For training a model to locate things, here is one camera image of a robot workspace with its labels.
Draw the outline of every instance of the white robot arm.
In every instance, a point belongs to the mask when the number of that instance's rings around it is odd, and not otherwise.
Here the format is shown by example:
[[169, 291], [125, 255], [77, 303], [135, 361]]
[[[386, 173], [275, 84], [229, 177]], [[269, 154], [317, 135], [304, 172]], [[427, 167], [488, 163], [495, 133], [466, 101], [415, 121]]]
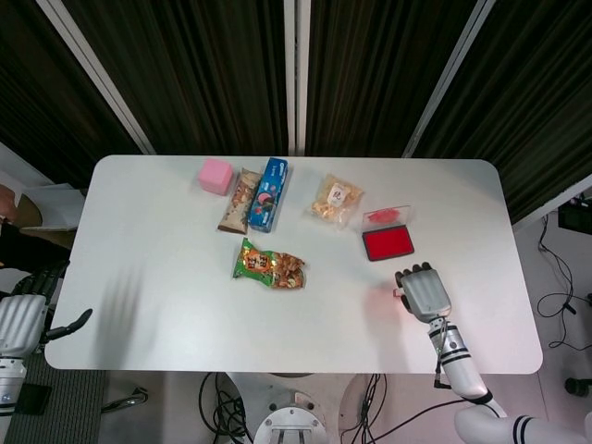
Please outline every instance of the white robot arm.
[[48, 305], [68, 262], [40, 270], [17, 284], [0, 301], [0, 443], [6, 437], [27, 370], [23, 360], [37, 347], [80, 329], [93, 313], [87, 310], [67, 327], [44, 332]]
[[[435, 387], [452, 389], [474, 406], [456, 413], [454, 425], [467, 444], [588, 444], [581, 435], [529, 416], [507, 417], [493, 399], [459, 329], [448, 321], [450, 299], [436, 270], [428, 263], [396, 275], [402, 301], [415, 317], [430, 325], [429, 338], [438, 356]], [[439, 381], [440, 368], [450, 385]]]

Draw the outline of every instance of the cracker package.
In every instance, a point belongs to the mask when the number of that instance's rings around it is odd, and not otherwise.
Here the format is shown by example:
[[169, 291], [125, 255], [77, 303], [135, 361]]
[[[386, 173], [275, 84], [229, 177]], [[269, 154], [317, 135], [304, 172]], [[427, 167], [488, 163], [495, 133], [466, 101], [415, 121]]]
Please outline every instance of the cracker package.
[[231, 233], [247, 234], [247, 217], [259, 186], [261, 174], [242, 169], [237, 187], [230, 198], [218, 229]]
[[313, 215], [326, 222], [345, 227], [357, 209], [364, 191], [350, 182], [327, 174], [311, 205]]
[[260, 252], [247, 238], [242, 240], [233, 277], [255, 279], [272, 289], [304, 287], [304, 261], [287, 253]]

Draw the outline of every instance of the pink sponge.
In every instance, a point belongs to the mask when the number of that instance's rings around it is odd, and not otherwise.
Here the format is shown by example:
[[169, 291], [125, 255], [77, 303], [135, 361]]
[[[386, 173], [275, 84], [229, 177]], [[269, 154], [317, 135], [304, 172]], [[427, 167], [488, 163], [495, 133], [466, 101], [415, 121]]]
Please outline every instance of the pink sponge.
[[232, 165], [223, 160], [205, 159], [197, 179], [204, 190], [225, 196], [232, 179]]

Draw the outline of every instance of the green snack bag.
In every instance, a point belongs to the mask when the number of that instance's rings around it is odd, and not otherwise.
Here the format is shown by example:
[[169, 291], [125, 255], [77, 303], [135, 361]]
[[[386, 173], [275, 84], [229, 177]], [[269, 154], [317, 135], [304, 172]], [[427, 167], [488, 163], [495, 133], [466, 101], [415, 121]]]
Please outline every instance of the green snack bag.
[[286, 253], [260, 252], [247, 238], [242, 240], [233, 277], [246, 276], [272, 289], [301, 289], [304, 261]]

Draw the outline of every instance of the blue snack box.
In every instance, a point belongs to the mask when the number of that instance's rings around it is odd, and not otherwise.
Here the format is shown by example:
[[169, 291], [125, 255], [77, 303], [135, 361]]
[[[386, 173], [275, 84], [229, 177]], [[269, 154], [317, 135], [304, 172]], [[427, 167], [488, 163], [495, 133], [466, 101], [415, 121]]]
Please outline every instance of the blue snack box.
[[265, 233], [271, 231], [287, 174], [288, 162], [269, 158], [249, 214], [249, 226], [252, 229]]

